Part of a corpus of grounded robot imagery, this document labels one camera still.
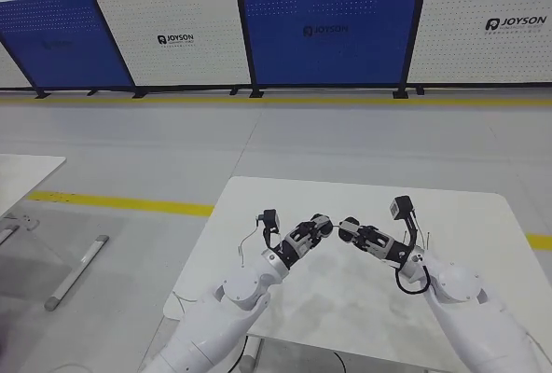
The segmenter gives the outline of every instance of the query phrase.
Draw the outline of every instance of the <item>black cable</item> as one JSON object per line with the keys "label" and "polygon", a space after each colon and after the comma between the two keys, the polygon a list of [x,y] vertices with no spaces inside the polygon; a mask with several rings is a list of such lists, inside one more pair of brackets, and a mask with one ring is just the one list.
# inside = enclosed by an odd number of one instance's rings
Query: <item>black cable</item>
{"label": "black cable", "polygon": [[338,354],[338,352],[334,352],[334,355],[340,360],[340,362],[342,363],[342,368],[344,369],[344,373],[347,373],[347,366],[344,365],[344,362],[342,361],[342,358],[340,357],[340,355]]}
{"label": "black cable", "polygon": [[249,339],[249,336],[245,336],[245,343],[242,344],[241,354],[239,355],[239,358],[237,358],[235,364],[228,370],[228,373],[232,373],[232,371],[235,370],[235,367],[237,367],[237,365],[241,361],[242,355],[245,353],[245,347],[247,347],[247,339]]}
{"label": "black cable", "polygon": [[396,269],[396,272],[394,274],[394,276],[396,277],[396,285],[398,286],[398,288],[400,290],[403,291],[403,293],[409,294],[411,296],[415,296],[417,294],[425,293],[427,291],[427,289],[429,289],[429,286],[432,284],[432,278],[429,276],[429,270],[427,270],[426,266],[423,266],[423,270],[425,271],[425,277],[427,278],[427,283],[425,284],[425,286],[421,290],[416,290],[416,291],[406,290],[403,287],[403,285],[400,284],[400,277],[398,277],[398,274],[400,273],[400,269]]}

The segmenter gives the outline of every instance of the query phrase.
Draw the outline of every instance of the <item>blue panel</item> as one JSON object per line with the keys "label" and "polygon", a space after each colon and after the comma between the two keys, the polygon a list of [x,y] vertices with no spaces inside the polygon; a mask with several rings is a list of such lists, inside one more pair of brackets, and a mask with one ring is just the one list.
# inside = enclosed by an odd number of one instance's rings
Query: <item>blue panel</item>
{"label": "blue panel", "polygon": [[0,3],[0,35],[37,86],[131,85],[94,1]]}
{"label": "blue panel", "polygon": [[246,0],[259,84],[397,84],[415,0]]}

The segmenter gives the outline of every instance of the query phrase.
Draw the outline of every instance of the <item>joyson logo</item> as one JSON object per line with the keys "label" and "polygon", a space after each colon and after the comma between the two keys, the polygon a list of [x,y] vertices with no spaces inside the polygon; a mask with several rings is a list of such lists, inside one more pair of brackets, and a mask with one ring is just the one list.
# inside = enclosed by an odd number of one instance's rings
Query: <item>joyson logo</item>
{"label": "joyson logo", "polygon": [[163,45],[193,43],[193,34],[158,35],[158,42]]}
{"label": "joyson logo", "polygon": [[312,37],[317,35],[348,33],[349,26],[336,24],[329,26],[305,26],[303,27],[303,36]]}
{"label": "joyson logo", "polygon": [[511,17],[503,20],[491,18],[485,25],[486,31],[500,30],[522,30],[528,28],[539,29],[547,20],[547,16],[541,17]]}

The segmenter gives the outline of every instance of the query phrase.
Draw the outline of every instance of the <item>white tabletop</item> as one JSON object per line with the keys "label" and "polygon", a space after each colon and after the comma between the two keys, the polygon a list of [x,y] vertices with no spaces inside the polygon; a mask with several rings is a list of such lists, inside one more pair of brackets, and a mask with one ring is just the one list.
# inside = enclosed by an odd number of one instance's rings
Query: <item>white tabletop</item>
{"label": "white tabletop", "polygon": [[65,157],[0,154],[0,219],[65,161]]}
{"label": "white tabletop", "polygon": [[[552,288],[507,201],[496,194],[234,177],[174,291],[196,298],[239,266],[237,247],[264,209],[277,209],[283,233],[321,213],[335,223],[352,215],[402,239],[405,225],[389,212],[401,195],[410,196],[421,228],[431,232],[430,248],[441,259],[477,269],[552,359]],[[243,247],[247,257],[266,248],[259,232]],[[423,297],[398,290],[391,268],[342,242],[336,231],[270,292],[272,301],[250,335],[432,370],[468,371]],[[164,314],[181,317],[173,296]],[[539,360],[551,372],[543,357]]]}

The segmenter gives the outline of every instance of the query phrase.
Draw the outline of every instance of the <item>robotic hand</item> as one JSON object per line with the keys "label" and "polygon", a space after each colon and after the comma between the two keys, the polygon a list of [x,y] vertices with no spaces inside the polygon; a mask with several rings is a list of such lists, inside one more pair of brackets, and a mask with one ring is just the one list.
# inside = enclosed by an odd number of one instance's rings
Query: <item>robotic hand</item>
{"label": "robotic hand", "polygon": [[[339,237],[395,268],[396,284],[403,292],[425,296],[452,348],[473,373],[541,373],[527,331],[479,275],[415,245],[410,198],[397,197],[390,210],[394,220],[405,220],[408,245],[375,227],[360,226],[353,217],[340,222]],[[399,275],[409,283],[420,282],[421,290],[406,290]]]}
{"label": "robotic hand", "polygon": [[202,373],[222,361],[269,305],[268,288],[282,283],[291,267],[334,229],[328,216],[316,214],[272,248],[271,234],[280,234],[276,211],[264,211],[257,221],[265,224],[268,250],[210,287],[144,373]]}

